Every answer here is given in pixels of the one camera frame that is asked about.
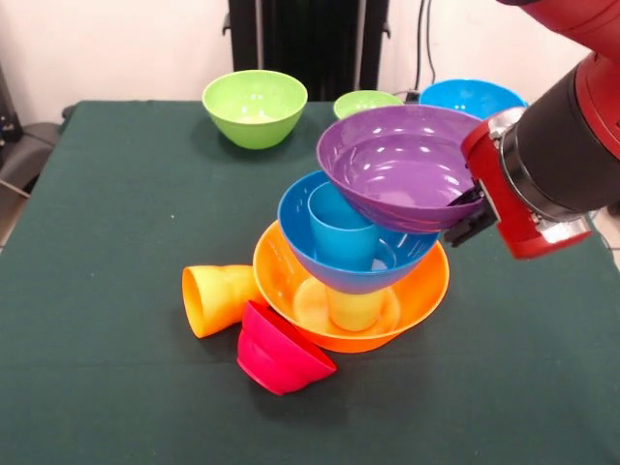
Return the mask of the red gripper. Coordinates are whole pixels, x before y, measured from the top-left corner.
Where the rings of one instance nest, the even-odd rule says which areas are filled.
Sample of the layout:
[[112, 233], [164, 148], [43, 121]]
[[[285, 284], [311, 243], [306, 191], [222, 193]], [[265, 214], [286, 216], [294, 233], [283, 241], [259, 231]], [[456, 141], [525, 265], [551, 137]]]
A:
[[495, 225], [518, 260], [541, 257], [590, 236], [586, 217], [553, 203], [534, 186], [517, 153], [516, 126], [525, 112], [503, 110], [483, 121], [461, 144], [474, 186], [448, 207], [478, 205], [444, 233], [458, 247]]

